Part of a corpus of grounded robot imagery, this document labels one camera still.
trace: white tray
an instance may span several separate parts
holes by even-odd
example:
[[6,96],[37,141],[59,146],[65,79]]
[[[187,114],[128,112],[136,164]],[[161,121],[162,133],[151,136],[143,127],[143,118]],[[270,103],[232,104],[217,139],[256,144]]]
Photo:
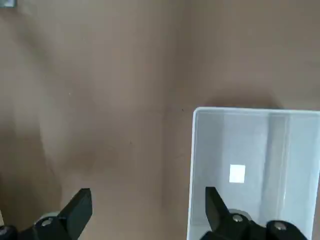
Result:
[[320,173],[320,112],[200,107],[193,115],[187,240],[210,230],[205,187],[258,224],[295,224],[311,239]]

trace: metal screw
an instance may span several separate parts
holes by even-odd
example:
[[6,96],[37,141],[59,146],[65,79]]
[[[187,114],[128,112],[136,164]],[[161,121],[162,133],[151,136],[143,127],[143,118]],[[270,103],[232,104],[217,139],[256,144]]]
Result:
[[282,222],[279,222],[279,221],[276,221],[274,223],[274,227],[280,231],[284,231],[284,230],[287,230],[287,227],[286,225],[284,225]]
[[45,226],[51,224],[52,221],[53,221],[52,218],[48,218],[48,219],[44,220],[44,221],[41,223],[41,226],[42,226],[42,227],[45,227]]
[[233,215],[232,219],[233,219],[235,222],[237,222],[237,223],[240,223],[240,222],[243,221],[242,216],[240,216],[240,215],[238,215],[238,214]]
[[0,236],[5,235],[9,230],[8,226],[0,227]]

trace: small white square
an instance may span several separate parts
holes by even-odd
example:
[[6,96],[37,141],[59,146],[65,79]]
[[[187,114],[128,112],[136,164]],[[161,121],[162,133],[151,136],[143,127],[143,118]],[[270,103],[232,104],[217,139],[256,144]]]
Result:
[[245,182],[246,165],[230,165],[229,183],[243,184]]

